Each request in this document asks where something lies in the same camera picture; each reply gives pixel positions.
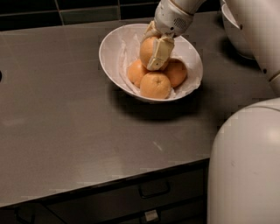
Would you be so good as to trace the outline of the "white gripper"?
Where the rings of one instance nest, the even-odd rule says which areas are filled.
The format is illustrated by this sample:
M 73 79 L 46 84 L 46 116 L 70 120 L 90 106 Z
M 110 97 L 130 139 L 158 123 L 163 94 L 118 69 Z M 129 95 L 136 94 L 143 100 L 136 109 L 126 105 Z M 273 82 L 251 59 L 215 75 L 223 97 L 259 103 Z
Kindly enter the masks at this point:
M 194 0 L 160 1 L 154 20 L 147 25 L 141 40 L 144 42 L 147 39 L 151 43 L 148 70 L 156 71 L 166 66 L 174 48 L 174 39 L 166 35 L 182 35 L 193 22 L 193 16 Z

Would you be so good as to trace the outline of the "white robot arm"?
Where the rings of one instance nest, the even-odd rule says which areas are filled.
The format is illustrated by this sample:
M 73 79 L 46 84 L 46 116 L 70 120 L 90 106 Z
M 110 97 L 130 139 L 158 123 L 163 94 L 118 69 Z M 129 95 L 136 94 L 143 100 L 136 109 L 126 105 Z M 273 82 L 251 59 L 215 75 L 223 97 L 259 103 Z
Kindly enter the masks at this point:
M 280 0 L 225 0 L 274 92 L 280 91 Z M 216 135 L 206 224 L 280 224 L 280 96 L 231 115 Z

